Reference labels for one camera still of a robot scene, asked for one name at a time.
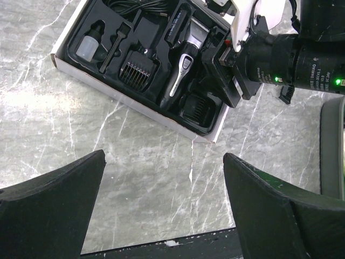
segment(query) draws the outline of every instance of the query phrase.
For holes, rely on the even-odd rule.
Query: black wire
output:
[[[292,7],[292,18],[291,18],[291,22],[292,22],[292,27],[298,32],[300,33],[301,30],[301,22],[300,20],[298,20],[298,17],[296,15],[297,13],[297,2],[296,0],[290,0],[291,3],[291,7]]]
[[[260,35],[263,39],[266,40],[267,43],[271,44],[271,40],[273,39],[270,39],[269,37],[269,33],[264,33],[262,31],[258,32],[257,29],[256,29],[256,26],[254,24],[254,13],[255,13],[255,8],[257,6],[257,3],[258,3],[259,0],[256,0],[253,4],[253,7],[252,7],[252,11],[251,11],[251,14],[250,14],[250,28],[251,28],[251,31],[254,35]],[[292,22],[292,27],[299,33],[300,32],[300,21],[298,20],[297,18],[297,2],[296,0],[289,0],[290,3],[291,3],[291,7],[292,7],[292,18],[291,18],[291,22]]]
[[[154,15],[168,13],[169,0],[103,0],[105,5],[121,16],[131,15],[139,9]]]

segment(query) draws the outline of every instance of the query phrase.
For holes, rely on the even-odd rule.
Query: black comb attachment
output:
[[[208,127],[213,119],[216,104],[209,98],[191,93],[180,112],[180,116],[198,126]]]
[[[157,66],[137,51],[130,51],[122,65],[120,80],[133,90],[143,93],[148,88]]]

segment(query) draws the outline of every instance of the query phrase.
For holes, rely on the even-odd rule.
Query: gray plastic object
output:
[[[321,112],[321,194],[345,200],[344,194],[345,97],[326,102]]]

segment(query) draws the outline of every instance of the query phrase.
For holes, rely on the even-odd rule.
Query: product box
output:
[[[235,87],[230,71],[221,68],[221,80],[212,71],[229,24],[201,0],[118,2],[81,0],[53,47],[54,66],[194,142],[215,143]]]

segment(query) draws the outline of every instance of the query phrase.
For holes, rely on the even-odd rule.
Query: marble countertop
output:
[[[336,95],[296,90],[287,106],[264,85],[230,110],[217,144],[193,143],[53,67],[49,53],[78,3],[2,0],[0,188],[103,149],[83,253],[234,227],[226,152],[320,191],[320,111]],[[290,16],[287,4],[273,32],[293,32]]]

